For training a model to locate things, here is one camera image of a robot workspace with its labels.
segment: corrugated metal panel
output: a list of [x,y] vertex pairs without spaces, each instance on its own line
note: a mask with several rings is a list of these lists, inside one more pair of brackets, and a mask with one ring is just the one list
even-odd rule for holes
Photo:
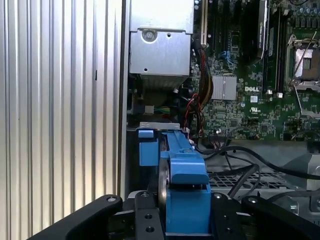
[[118,190],[121,4],[0,0],[0,239]]

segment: ram slot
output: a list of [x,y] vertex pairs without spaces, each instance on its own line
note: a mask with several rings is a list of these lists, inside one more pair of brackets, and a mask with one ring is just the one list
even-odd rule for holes
[[277,93],[284,93],[285,73],[286,73],[286,54],[287,54],[287,21],[289,16],[279,13],[278,23],[278,45],[277,45],[277,69],[276,69],[276,86]]
[[221,29],[221,44],[222,51],[228,50],[228,42],[229,42],[229,17],[230,17],[230,1],[223,2],[223,10],[222,10],[222,29]]

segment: green circuit board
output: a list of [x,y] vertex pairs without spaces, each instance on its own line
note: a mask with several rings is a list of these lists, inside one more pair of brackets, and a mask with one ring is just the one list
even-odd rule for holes
[[[297,8],[288,3],[285,3],[282,7],[294,10]],[[233,2],[231,2],[230,9],[232,11]],[[292,34],[296,35],[298,39],[307,39],[313,36],[315,30],[288,26],[286,32],[287,39]],[[240,34],[241,31],[236,26],[231,27],[228,33],[228,48],[233,63],[231,66],[226,66],[225,60],[219,59],[219,49],[215,54],[208,52],[211,75],[228,74],[229,76],[236,76],[237,85],[236,100],[211,100],[203,109],[205,119],[204,134],[216,135],[219,132],[219,135],[226,136],[232,129],[243,126],[255,131],[260,140],[288,141],[292,140],[288,139],[288,134],[290,134],[289,136],[295,136],[299,133],[306,133],[303,134],[303,138],[299,138],[300,141],[308,139],[319,140],[318,135],[312,133],[319,130],[319,120],[307,115],[301,115],[298,99],[294,91],[286,89],[283,98],[267,95],[262,91],[264,62],[260,61],[251,66],[242,65],[240,61],[240,46],[234,44],[237,41],[233,41]],[[320,39],[320,30],[315,38]],[[270,60],[267,65],[270,68],[267,84],[272,86],[275,84],[277,63],[275,60]],[[192,69],[192,82],[194,90],[197,91],[200,71],[195,61],[192,63]],[[253,89],[259,89],[259,91],[245,91],[245,87],[253,87]],[[301,105],[305,110],[320,113],[319,93],[304,91],[298,94],[301,99]],[[235,138],[247,139],[248,136],[249,133],[243,130],[239,131]]]

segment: blue plastic bracket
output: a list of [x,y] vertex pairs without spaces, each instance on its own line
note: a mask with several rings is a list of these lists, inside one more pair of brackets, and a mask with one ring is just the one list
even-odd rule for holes
[[152,129],[138,130],[140,166],[159,165],[159,139]]
[[190,145],[180,131],[166,132],[172,184],[206,185],[209,183],[206,165],[201,155]]

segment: metal grille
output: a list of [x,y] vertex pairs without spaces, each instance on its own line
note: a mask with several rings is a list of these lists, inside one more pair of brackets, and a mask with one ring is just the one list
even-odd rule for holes
[[[283,179],[284,174],[278,172],[261,172],[261,180],[258,189],[294,189]],[[242,188],[250,189],[257,181],[259,175],[254,173],[242,185]],[[232,188],[240,178],[239,175],[233,176],[214,176],[210,180],[212,188]]]

